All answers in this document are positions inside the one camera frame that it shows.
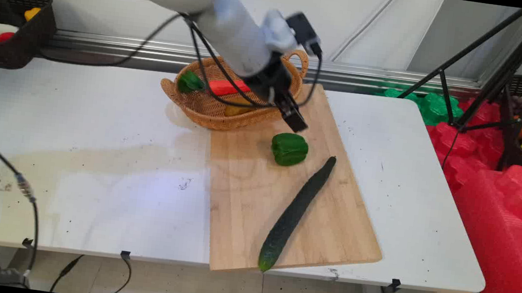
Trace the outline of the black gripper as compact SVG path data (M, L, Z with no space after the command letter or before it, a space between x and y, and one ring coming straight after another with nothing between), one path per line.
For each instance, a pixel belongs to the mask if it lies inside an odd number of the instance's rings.
M260 104L275 105L282 120L294 133L308 129L299 106L291 93L292 76L281 60L281 54L271 53L271 58L260 72L248 77L248 87Z

